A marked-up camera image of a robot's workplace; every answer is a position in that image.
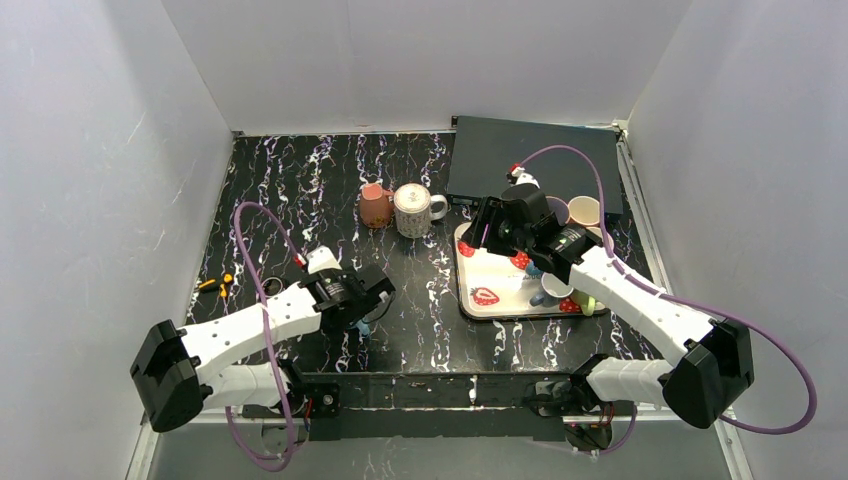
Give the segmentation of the small grey blue mug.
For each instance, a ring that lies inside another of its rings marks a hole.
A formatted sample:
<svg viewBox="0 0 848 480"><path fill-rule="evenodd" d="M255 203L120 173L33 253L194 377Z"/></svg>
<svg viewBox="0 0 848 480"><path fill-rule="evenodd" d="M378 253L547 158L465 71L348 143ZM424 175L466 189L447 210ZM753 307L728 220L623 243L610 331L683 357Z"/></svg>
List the small grey blue mug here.
<svg viewBox="0 0 848 480"><path fill-rule="evenodd" d="M564 283L555 275L543 273L541 276L541 286L530 298L529 304L532 307L550 307L563 299L569 298L573 292L573 287Z"/></svg>

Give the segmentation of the brown mug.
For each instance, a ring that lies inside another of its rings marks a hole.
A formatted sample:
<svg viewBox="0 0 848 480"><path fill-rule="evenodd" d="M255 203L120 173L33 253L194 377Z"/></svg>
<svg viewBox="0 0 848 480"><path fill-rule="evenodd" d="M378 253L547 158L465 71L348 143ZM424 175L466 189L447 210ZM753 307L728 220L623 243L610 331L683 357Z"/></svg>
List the brown mug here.
<svg viewBox="0 0 848 480"><path fill-rule="evenodd" d="M372 229L385 228L393 215L394 192L384 189L379 183L366 183L360 189L359 217Z"/></svg>

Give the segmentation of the light green mug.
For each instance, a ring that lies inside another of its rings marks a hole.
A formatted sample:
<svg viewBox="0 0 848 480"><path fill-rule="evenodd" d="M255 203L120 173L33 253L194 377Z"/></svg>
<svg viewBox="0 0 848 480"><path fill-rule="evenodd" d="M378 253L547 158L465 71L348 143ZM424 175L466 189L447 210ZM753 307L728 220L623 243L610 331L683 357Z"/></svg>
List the light green mug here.
<svg viewBox="0 0 848 480"><path fill-rule="evenodd" d="M571 300L579 307L581 313L587 317L603 314L606 311L606 306L603 303L585 292L575 290L571 295Z"/></svg>

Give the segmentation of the light blue faceted mug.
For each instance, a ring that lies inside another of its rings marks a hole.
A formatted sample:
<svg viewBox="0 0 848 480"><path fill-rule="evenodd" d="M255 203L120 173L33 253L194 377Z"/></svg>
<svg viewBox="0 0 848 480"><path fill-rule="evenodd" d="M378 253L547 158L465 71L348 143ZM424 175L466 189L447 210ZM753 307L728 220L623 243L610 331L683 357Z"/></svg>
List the light blue faceted mug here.
<svg viewBox="0 0 848 480"><path fill-rule="evenodd" d="M355 324L356 329L363 337L369 337L371 335L370 325L363 320L358 321Z"/></svg>

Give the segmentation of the beige pink mug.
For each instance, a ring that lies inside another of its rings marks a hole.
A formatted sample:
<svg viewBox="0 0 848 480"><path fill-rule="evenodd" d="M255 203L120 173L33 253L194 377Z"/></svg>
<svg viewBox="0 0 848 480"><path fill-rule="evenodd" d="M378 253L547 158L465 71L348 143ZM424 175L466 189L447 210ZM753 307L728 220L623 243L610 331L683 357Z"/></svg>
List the beige pink mug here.
<svg viewBox="0 0 848 480"><path fill-rule="evenodd" d="M546 201L549 209L554 213L558 224L561 226L566 225L570 218L567 202L554 196L547 196Z"/></svg>

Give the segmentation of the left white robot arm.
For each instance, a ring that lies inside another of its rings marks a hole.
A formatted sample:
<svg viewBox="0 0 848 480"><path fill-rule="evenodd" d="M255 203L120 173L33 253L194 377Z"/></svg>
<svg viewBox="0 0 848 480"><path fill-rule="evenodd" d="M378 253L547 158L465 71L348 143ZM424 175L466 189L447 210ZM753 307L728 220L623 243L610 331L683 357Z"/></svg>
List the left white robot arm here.
<svg viewBox="0 0 848 480"><path fill-rule="evenodd" d="M217 320L152 326L130 367L151 428L180 428L202 411L226 406L279 407L280 395L301 401L301 381L275 363L244 365L242 359L283 340L326 327L347 327L386 303L395 292L375 265L359 270L327 268L307 275L266 303Z"/></svg>

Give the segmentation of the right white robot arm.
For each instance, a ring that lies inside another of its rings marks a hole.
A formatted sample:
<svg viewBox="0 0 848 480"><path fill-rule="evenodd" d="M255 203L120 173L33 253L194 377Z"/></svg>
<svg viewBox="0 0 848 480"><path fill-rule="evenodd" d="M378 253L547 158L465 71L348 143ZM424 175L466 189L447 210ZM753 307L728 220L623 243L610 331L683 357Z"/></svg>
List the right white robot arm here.
<svg viewBox="0 0 848 480"><path fill-rule="evenodd" d="M650 403L705 429L753 384L748 327L671 302L651 284L636 285L617 270L601 236L577 223L560 224L535 185L485 197L461 239L490 254L526 254L543 272L622 317L661 353L658 361L592 357L570 376L565 399L572 404Z"/></svg>

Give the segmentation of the white floral mug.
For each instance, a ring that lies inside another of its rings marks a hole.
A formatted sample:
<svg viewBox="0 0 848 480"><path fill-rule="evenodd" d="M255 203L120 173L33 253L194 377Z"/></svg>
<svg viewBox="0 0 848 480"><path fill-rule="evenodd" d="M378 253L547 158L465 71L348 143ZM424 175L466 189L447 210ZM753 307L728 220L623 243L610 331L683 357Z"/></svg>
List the white floral mug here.
<svg viewBox="0 0 848 480"><path fill-rule="evenodd" d="M444 195L433 195L417 183L399 187L393 195L393 203L397 230L408 239L425 237L432 224L442 220L448 211Z"/></svg>

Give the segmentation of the black mug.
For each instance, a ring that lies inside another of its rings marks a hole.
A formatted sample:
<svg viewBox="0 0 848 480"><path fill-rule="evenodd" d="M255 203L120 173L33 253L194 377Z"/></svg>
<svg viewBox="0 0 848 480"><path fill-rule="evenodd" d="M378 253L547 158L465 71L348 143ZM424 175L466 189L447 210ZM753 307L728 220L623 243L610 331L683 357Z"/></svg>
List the black mug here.
<svg viewBox="0 0 848 480"><path fill-rule="evenodd" d="M286 288L286 283L278 277L269 277L262 282L262 291L266 297L274 297Z"/></svg>

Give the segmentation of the strawberry print white tray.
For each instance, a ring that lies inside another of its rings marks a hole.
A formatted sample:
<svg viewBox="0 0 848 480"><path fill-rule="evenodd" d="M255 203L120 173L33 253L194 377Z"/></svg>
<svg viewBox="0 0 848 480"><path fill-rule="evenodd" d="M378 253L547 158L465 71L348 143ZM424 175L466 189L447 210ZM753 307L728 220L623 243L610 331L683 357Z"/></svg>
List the strawberry print white tray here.
<svg viewBox="0 0 848 480"><path fill-rule="evenodd" d="M460 306L469 318L587 317L571 296L550 307L532 307L529 300L541 286L541 277L525 274L529 257L523 252L504 257L469 247L461 241L468 226L468 222L460 224L453 237Z"/></svg>

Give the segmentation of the dark flat metal box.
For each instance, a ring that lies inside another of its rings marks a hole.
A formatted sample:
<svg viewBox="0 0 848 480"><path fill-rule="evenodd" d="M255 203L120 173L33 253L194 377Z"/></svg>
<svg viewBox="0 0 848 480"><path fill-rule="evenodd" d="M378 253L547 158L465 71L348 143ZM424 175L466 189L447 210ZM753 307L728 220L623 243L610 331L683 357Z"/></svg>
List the dark flat metal box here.
<svg viewBox="0 0 848 480"><path fill-rule="evenodd" d="M446 197L456 205L476 205L485 196L500 197L509 187L506 175L531 154L566 145L586 154L596 167L604 190L605 213L625 212L617 155L617 133L610 129L560 126L475 116L454 119L456 137ZM549 196L569 201L597 196L591 169L568 150L552 150L525 165Z"/></svg>

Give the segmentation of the yellow black small tool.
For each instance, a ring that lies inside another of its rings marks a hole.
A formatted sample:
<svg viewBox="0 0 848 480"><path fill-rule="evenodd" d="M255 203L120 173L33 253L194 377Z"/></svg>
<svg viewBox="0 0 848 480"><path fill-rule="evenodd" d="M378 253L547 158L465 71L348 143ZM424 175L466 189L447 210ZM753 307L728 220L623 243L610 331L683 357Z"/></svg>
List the yellow black small tool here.
<svg viewBox="0 0 848 480"><path fill-rule="evenodd" d="M196 287L196 292L198 294L216 293L221 298L227 298L233 281L234 276L231 273L224 273L219 277L203 280Z"/></svg>

